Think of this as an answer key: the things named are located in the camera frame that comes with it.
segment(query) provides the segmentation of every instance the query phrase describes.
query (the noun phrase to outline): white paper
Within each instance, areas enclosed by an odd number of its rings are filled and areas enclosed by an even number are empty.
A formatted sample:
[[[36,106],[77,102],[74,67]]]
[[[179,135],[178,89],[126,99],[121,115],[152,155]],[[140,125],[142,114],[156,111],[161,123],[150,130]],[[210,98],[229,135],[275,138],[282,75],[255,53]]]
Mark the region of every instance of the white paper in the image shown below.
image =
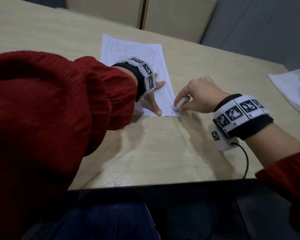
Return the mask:
[[[286,100],[300,112],[300,69],[280,75],[269,74],[269,78]]]
[[[166,81],[166,84],[162,88],[154,92],[155,100],[162,110],[162,116],[180,116],[179,112],[172,109],[175,96],[164,61],[161,44],[142,44],[103,35],[100,60],[103,64],[112,66],[120,60],[131,57],[137,57],[147,62],[154,72],[158,73],[156,81]],[[147,101],[144,100],[135,103],[133,114],[155,116],[150,111]]]

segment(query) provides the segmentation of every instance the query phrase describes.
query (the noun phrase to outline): jeans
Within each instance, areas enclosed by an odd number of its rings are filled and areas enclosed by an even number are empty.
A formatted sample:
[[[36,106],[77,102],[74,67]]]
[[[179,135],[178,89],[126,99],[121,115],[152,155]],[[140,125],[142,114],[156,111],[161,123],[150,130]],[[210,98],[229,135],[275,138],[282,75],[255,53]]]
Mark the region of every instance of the jeans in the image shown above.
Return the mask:
[[[133,189],[94,190],[58,222],[37,224],[21,240],[159,240],[140,196]]]

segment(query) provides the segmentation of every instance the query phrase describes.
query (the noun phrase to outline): light wood tabletop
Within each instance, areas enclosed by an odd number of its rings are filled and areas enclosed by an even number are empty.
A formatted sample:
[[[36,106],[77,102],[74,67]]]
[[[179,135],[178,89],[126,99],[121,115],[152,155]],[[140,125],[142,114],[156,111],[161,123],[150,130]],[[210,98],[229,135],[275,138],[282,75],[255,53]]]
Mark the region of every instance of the light wood tabletop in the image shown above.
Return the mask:
[[[279,126],[300,140],[300,114],[268,79],[268,73],[287,72],[281,64],[21,0],[0,0],[0,53],[34,50],[69,60],[100,59],[102,34],[162,44],[175,95],[189,80],[211,76],[226,92],[255,96]],[[211,123],[212,114],[195,112],[134,116],[124,129],[108,131],[100,147],[83,159],[70,189],[240,179],[246,167],[243,151],[220,153],[208,132]],[[240,144],[249,156],[247,177],[253,178],[262,166]]]

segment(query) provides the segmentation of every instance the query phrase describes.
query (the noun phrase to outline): red sleeve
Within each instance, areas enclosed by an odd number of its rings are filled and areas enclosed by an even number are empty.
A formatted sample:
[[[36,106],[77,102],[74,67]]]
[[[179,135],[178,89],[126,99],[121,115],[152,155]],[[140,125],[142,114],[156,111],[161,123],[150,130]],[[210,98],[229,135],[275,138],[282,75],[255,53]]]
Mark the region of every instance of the red sleeve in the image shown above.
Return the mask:
[[[256,177],[292,203],[289,221],[300,232],[300,153],[277,161],[271,167],[257,172]]]
[[[106,131],[130,123],[133,83],[92,57],[0,54],[0,239],[20,239]]]

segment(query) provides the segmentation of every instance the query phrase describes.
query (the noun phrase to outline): person's right hand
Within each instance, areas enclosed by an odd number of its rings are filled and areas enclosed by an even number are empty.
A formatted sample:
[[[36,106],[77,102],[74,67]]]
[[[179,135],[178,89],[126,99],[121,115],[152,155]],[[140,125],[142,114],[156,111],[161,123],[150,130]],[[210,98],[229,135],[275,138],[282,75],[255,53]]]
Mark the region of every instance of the person's right hand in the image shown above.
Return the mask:
[[[180,112],[193,110],[200,113],[211,113],[216,106],[230,94],[221,90],[209,76],[193,79],[181,89],[174,100],[174,106],[180,99],[191,96],[192,100],[179,108]]]

